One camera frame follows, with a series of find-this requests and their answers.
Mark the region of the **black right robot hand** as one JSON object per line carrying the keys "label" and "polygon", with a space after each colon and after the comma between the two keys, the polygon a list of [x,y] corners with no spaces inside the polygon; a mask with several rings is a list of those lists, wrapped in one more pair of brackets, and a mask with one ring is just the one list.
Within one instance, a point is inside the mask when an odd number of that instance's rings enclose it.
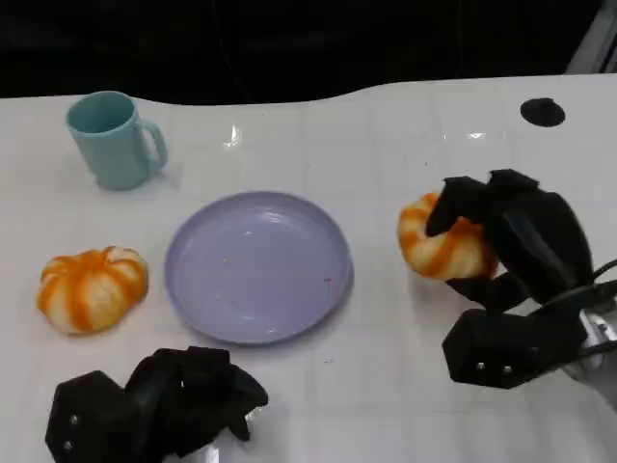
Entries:
{"label": "black right robot hand", "polygon": [[492,312],[528,298],[540,304],[594,283],[586,235],[569,204],[539,182],[512,169],[491,171],[486,183],[448,177],[425,233],[434,236],[466,218],[506,272],[495,277],[449,279],[447,284]]}

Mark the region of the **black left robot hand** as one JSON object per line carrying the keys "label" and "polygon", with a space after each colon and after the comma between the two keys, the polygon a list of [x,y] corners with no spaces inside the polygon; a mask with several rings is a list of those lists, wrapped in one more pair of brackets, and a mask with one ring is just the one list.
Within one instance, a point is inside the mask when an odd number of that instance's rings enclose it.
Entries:
{"label": "black left robot hand", "polygon": [[138,462],[184,457],[226,429],[247,442],[246,416],[269,402],[228,351],[198,346],[156,350],[136,366],[124,391],[140,412]]}

